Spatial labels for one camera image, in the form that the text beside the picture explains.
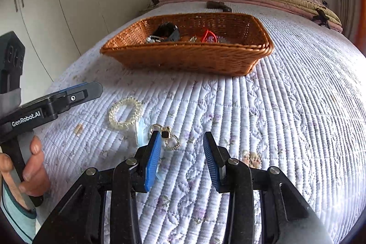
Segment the teal sleeve forearm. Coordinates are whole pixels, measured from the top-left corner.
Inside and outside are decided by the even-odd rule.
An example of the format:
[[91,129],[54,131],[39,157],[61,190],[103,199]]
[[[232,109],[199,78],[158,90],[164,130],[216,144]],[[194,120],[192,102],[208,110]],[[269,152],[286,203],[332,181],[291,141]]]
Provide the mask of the teal sleeve forearm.
[[32,243],[36,235],[37,211],[30,206],[10,180],[10,184],[2,177],[1,211],[16,234],[25,243]]

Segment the person's left hand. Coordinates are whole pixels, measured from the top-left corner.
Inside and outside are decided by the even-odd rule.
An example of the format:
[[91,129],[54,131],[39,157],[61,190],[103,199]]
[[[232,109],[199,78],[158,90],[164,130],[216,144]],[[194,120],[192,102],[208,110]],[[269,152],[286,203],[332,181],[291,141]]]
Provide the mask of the person's left hand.
[[19,186],[16,186],[11,177],[11,158],[1,153],[1,175],[17,201],[20,200],[21,194],[42,196],[50,189],[50,180],[43,164],[45,156],[42,143],[37,136],[34,136],[30,143],[30,152],[31,156],[22,173],[24,180]]

